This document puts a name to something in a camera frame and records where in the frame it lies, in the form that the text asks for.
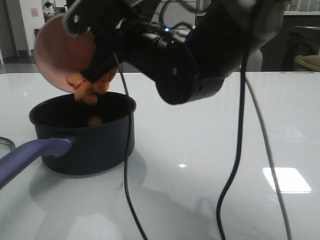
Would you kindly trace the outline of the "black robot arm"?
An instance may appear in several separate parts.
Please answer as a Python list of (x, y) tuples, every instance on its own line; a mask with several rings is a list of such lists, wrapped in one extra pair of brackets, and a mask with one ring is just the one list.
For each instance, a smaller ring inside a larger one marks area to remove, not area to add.
[(76, 37), (88, 31), (96, 46), (80, 74), (95, 83), (127, 62), (155, 82), (172, 105), (216, 94), (244, 53), (259, 50), (281, 28), (286, 0), (214, 0), (184, 39), (152, 18), (158, 0), (77, 0), (62, 19)]

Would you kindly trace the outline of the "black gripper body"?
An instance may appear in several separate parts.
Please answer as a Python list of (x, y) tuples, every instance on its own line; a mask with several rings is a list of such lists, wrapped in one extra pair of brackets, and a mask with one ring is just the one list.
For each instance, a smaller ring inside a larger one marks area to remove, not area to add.
[(160, 27), (152, 21), (158, 0), (84, 0), (82, 30), (94, 35), (92, 62), (114, 63), (113, 54), (128, 63), (160, 60), (156, 39)]

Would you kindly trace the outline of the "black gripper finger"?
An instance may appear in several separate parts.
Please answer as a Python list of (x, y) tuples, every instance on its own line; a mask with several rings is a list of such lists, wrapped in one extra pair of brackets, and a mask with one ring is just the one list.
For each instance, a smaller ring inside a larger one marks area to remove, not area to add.
[(114, 53), (120, 48), (120, 42), (104, 37), (79, 37), (84, 49), (91, 54), (86, 68), (79, 73), (90, 83), (96, 83), (103, 75), (117, 68)]
[(97, 22), (99, 0), (76, 0), (62, 18), (63, 27), (71, 37), (87, 33)]

